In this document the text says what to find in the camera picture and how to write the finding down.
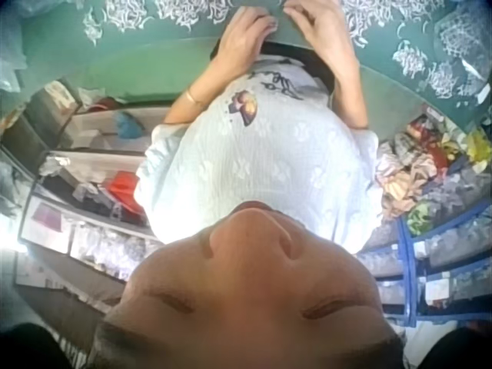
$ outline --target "eyelid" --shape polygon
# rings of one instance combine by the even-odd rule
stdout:
[[[153,296],[180,313],[194,313],[194,308],[181,298],[177,298],[171,294],[154,294]]]
[[[317,319],[322,319],[330,314],[333,314],[341,309],[349,308],[352,306],[358,306],[359,303],[352,300],[336,300],[326,303],[325,301],[316,304],[301,312],[304,319],[314,321]]]

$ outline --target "white patterned shirt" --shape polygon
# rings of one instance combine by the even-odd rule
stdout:
[[[165,244],[261,201],[351,253],[380,222],[377,136],[351,130],[300,66],[260,61],[183,137],[153,133],[135,198]]]

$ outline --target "printed graphic on shirt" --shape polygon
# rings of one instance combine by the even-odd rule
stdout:
[[[280,91],[282,94],[295,98],[296,100],[303,100],[297,92],[289,78],[285,78],[278,71],[253,71],[248,79],[252,79],[258,75],[271,76],[271,82],[262,82],[261,84],[270,91]]]
[[[238,112],[241,113],[245,127],[253,123],[256,118],[258,103],[256,97],[249,91],[243,90],[232,97],[232,103],[229,104],[229,113]]]

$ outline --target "bracelet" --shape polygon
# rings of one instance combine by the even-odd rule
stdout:
[[[186,95],[186,98],[187,98],[189,101],[191,101],[193,104],[198,105],[198,106],[200,106],[200,107],[203,107],[203,106],[204,106],[204,104],[203,104],[203,103],[201,103],[201,102],[199,102],[199,101],[196,101],[196,100],[194,99],[194,97],[193,97],[193,96],[191,96],[191,93],[190,93],[190,88],[189,88],[189,87],[186,89],[186,92],[185,92],[184,94]]]

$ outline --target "clear plastic bag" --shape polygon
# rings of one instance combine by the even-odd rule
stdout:
[[[405,305],[405,287],[403,281],[385,281],[377,283],[383,305]]]
[[[462,273],[450,283],[452,300],[468,300],[492,294],[492,267],[490,264],[483,268]]]
[[[419,204],[426,204],[432,228],[435,228],[489,195],[491,185],[490,168],[478,174],[467,164],[458,173],[448,175],[442,183],[430,188],[418,200]]]
[[[367,241],[365,248],[376,248],[398,240],[398,229],[395,221],[384,222],[374,229]]]
[[[356,257],[375,277],[403,274],[403,263],[398,258],[397,245],[384,250],[357,254]]]
[[[465,260],[492,248],[492,206],[479,217],[425,240],[433,267]]]

